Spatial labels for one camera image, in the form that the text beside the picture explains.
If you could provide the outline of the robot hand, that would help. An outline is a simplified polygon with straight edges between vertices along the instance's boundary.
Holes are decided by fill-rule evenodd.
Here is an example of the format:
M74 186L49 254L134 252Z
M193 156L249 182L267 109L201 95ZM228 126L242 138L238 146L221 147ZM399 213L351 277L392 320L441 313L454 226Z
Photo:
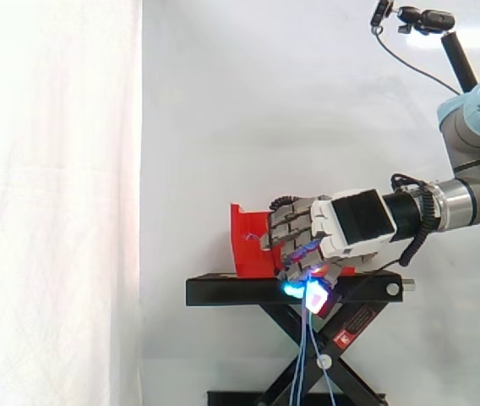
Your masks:
M276 271L283 292L317 313L332 296L342 269L377 255L396 233L382 194L354 189L277 200L259 243L264 251L280 250Z

